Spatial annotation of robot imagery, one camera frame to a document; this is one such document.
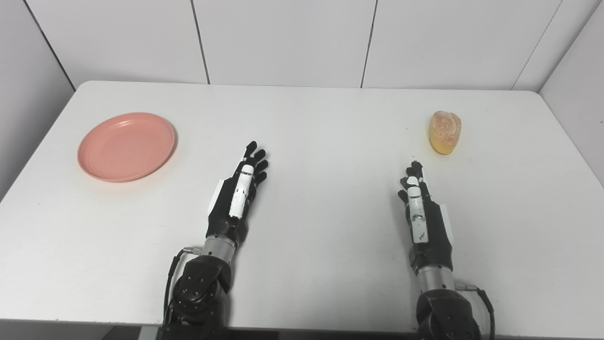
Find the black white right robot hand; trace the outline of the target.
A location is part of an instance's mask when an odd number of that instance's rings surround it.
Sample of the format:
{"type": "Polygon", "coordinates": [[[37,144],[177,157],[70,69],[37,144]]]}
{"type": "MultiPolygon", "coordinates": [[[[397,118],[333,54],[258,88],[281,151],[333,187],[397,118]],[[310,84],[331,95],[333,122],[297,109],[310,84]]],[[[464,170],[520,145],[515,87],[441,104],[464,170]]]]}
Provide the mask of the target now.
{"type": "Polygon", "coordinates": [[[398,192],[405,205],[411,235],[410,265],[415,274],[423,267],[453,270],[452,231],[446,206],[432,200],[423,166],[412,161],[398,192]]]}

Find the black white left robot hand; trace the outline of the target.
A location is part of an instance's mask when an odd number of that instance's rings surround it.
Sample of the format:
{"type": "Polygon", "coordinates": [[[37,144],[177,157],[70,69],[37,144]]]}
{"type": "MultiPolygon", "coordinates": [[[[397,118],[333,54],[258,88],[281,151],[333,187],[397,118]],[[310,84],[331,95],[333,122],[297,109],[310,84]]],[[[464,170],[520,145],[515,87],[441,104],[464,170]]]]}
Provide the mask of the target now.
{"type": "Polygon", "coordinates": [[[210,203],[207,237],[226,237],[239,247],[246,239],[249,228],[247,216],[257,195],[257,189],[266,180],[265,149],[250,142],[233,175],[221,180],[210,203]]]}

